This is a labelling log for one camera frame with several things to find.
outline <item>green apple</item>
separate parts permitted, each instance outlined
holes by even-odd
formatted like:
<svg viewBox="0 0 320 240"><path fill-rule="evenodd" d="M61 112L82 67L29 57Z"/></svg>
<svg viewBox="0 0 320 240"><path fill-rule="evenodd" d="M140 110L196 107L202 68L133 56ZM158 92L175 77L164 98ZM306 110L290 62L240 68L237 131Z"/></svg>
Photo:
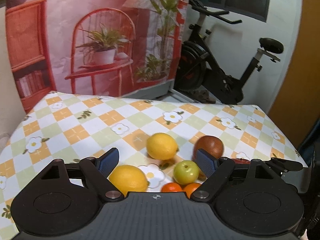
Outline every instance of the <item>green apple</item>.
<svg viewBox="0 0 320 240"><path fill-rule="evenodd" d="M180 185L187 185L195 180L199 176L199 167L193 161L184 160L179 162L173 170L173 178Z"/></svg>

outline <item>yellow lemon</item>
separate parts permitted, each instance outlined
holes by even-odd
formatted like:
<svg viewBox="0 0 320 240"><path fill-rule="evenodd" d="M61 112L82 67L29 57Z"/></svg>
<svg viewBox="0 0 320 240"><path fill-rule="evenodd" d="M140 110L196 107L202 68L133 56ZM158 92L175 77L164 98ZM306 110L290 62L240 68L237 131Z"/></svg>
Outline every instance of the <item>yellow lemon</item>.
<svg viewBox="0 0 320 240"><path fill-rule="evenodd" d="M142 170L132 165L117 166L110 174L109 181L124 196L128 191L145 192L148 188L148 181Z"/></svg>
<svg viewBox="0 0 320 240"><path fill-rule="evenodd" d="M156 160L169 160L178 151L177 142L169 134L155 133L147 140L147 152Z"/></svg>

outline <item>white wall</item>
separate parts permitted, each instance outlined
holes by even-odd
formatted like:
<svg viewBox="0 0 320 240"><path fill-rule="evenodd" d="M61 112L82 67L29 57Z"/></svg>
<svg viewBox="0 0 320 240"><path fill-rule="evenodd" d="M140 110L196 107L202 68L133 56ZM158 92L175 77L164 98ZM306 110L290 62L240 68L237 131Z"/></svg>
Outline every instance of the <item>white wall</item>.
<svg viewBox="0 0 320 240"><path fill-rule="evenodd" d="M0 8L0 153L25 112L12 76L4 23L5 7Z"/></svg>
<svg viewBox="0 0 320 240"><path fill-rule="evenodd" d="M243 88L244 100L241 104L255 104L265 112L271 108L285 77L295 46L301 14L302 0L270 0L267 22L230 12L224 16L229 20L241 19L237 25L229 25L214 17L207 17L202 29L210 29L212 34L207 38L219 66L235 78L240 78L243 71L259 47L259 38L268 37L284 45L283 54L279 54L279 63L273 63L263 56L260 64L263 69L255 71ZM188 8L184 39L191 31L189 24L196 23L199 13Z"/></svg>

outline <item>red chair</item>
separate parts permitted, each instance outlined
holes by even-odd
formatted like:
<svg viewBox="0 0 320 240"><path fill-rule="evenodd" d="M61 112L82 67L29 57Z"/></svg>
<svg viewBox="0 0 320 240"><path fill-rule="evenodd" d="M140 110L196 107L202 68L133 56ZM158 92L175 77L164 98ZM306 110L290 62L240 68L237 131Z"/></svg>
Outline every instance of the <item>red chair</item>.
<svg viewBox="0 0 320 240"><path fill-rule="evenodd" d="M126 59L115 60L114 63L108 65L95 65L92 57L88 57L88 53L83 48L78 46L91 41L88 38L86 31L100 31L100 24L103 24L107 29L118 30L125 36L129 43L125 43L123 47L118 48L118 53L124 52L128 57ZM96 95L95 75L105 74L112 71L117 71L119 78L119 96L121 96L122 74L121 70L124 67L129 67L131 74L132 86L132 42L135 39L135 26L130 17L123 11L114 8L103 8L92 11L84 16L75 26L72 35L71 45L71 66L70 75L65 79L71 80L72 93L76 93L76 79L82 77L91 77L92 92Z"/></svg>

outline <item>white flower pot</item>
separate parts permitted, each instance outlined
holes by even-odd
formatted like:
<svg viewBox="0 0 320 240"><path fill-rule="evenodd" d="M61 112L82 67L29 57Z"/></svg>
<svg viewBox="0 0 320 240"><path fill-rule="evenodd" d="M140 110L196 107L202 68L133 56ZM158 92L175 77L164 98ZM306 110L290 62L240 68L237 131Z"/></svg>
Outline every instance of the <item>white flower pot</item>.
<svg viewBox="0 0 320 240"><path fill-rule="evenodd" d="M111 64L115 60L116 49L109 49L106 51L95 52L93 54L93 60L96 65Z"/></svg>

